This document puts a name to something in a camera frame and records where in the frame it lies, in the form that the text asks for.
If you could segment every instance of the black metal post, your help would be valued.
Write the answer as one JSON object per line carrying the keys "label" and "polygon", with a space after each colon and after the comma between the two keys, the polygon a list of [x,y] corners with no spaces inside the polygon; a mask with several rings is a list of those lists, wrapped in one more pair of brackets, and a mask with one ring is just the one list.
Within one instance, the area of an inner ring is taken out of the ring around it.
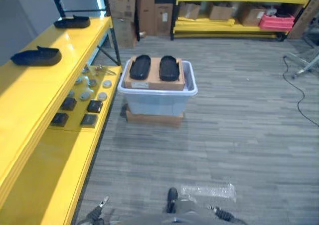
{"label": "black metal post", "polygon": [[60,13],[60,16],[61,16],[62,18],[65,17],[65,13],[64,13],[64,10],[63,10],[63,8],[62,8],[62,5],[61,5],[60,1],[59,1],[59,0],[54,0],[54,3],[55,3],[56,8],[58,9],[58,11],[59,11],[59,13]]}
{"label": "black metal post", "polygon": [[[106,8],[106,15],[111,17],[109,0],[104,0],[104,4],[105,4],[105,8]],[[115,50],[115,54],[116,54],[116,59],[118,61],[118,65],[121,65],[121,58],[120,58],[118,43],[117,43],[116,37],[115,37],[114,26],[112,28],[110,28],[110,31],[111,31],[111,37],[112,37],[113,46],[114,46],[114,50]]]}
{"label": "black metal post", "polygon": [[107,57],[109,57],[109,59],[112,60],[114,63],[116,63],[117,65],[121,65],[121,63],[118,63],[115,59],[113,59],[113,57],[110,56],[108,52],[106,52],[106,50],[103,49],[101,46],[98,45],[98,49],[102,51],[102,53],[104,53]]}
{"label": "black metal post", "polygon": [[170,25],[170,39],[171,40],[174,40],[174,27],[175,27],[177,14],[178,14],[178,8],[179,8],[179,4],[176,5],[176,1],[177,0],[174,0],[173,11],[172,11],[172,15],[171,15],[171,25]]}

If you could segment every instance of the white round part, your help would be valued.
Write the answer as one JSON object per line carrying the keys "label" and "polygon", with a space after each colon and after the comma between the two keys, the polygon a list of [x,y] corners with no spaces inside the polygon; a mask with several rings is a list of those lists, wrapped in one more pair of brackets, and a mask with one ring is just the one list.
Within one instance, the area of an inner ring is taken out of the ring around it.
{"label": "white round part", "polygon": [[107,94],[105,92],[101,92],[101,93],[98,94],[98,100],[100,100],[100,101],[106,100],[107,97],[108,96],[107,96]]}
{"label": "white round part", "polygon": [[110,88],[112,86],[112,82],[110,80],[105,80],[103,82],[103,88]]}

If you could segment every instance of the black cable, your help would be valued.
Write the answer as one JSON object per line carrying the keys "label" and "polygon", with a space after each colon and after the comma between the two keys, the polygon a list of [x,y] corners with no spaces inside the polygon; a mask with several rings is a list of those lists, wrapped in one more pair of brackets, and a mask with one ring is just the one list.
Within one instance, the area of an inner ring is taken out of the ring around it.
{"label": "black cable", "polygon": [[287,81],[287,83],[289,83],[292,87],[294,87],[295,89],[299,90],[302,94],[303,94],[303,97],[301,98],[301,100],[298,101],[297,103],[297,108],[298,108],[298,111],[299,113],[301,113],[302,116],[304,116],[306,119],[308,119],[310,122],[312,122],[313,124],[315,124],[318,128],[319,128],[319,123],[316,123],[315,121],[311,120],[310,118],[308,118],[301,110],[300,110],[300,107],[299,107],[299,104],[301,103],[301,101],[303,101],[303,99],[305,98],[305,93],[299,89],[297,86],[295,86],[292,82],[290,82],[287,78],[286,78],[286,73],[288,73],[288,70],[289,70],[289,66],[286,62],[286,56],[283,57],[283,60],[284,60],[284,63],[287,67],[286,71],[283,73],[283,78],[285,81]]}
{"label": "black cable", "polygon": [[225,210],[222,210],[219,207],[214,207],[211,209],[215,211],[215,215],[221,220],[230,222],[232,224],[248,225],[243,220],[235,218],[233,214],[226,212]]}

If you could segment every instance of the metal stand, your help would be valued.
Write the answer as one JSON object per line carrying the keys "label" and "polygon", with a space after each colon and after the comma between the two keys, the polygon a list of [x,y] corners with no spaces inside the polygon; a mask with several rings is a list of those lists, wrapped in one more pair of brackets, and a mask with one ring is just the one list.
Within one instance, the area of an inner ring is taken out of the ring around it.
{"label": "metal stand", "polygon": [[171,18],[171,26],[170,26],[170,39],[174,40],[174,27],[176,18],[178,17],[178,10],[179,10],[179,4],[176,5],[176,1],[174,0],[173,4],[173,12],[172,12],[172,18]]}
{"label": "metal stand", "polygon": [[[112,19],[111,16],[111,10],[110,10],[110,4],[109,0],[104,0],[105,8],[104,9],[76,9],[76,10],[70,10],[66,9],[64,10],[60,0],[54,0],[54,3],[56,5],[56,8],[58,9],[60,16],[63,18],[65,17],[66,12],[95,12],[95,11],[106,11],[106,16],[109,16]],[[111,37],[114,45],[114,50],[116,54],[116,60],[112,58],[108,53],[106,53],[105,50],[102,50],[101,47],[98,46],[98,49],[101,50],[105,55],[107,55],[114,63],[116,63],[118,66],[121,66],[121,59],[120,59],[120,53],[119,53],[119,48],[118,48],[118,43],[116,41],[116,36],[114,32],[114,28],[110,28],[111,31]]]}
{"label": "metal stand", "polygon": [[299,70],[296,74],[294,74],[292,76],[292,78],[296,78],[297,76],[299,76],[300,74],[311,70],[313,67],[315,67],[316,65],[318,65],[319,62],[319,46],[317,46],[316,48],[310,49],[302,54],[300,54],[299,56],[293,53],[288,53],[287,58],[289,58],[290,60],[292,60],[293,62],[295,62],[298,65],[302,65],[304,66],[303,69]]}

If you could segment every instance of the stacked cardboard boxes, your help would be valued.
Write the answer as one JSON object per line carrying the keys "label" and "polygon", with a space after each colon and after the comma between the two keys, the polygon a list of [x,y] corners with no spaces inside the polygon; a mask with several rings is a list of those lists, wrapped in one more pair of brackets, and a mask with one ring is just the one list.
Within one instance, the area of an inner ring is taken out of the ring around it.
{"label": "stacked cardboard boxes", "polygon": [[140,31],[169,35],[173,0],[137,0]]}
{"label": "stacked cardboard boxes", "polygon": [[136,0],[109,0],[109,3],[118,47],[134,48],[137,42],[134,25]]}

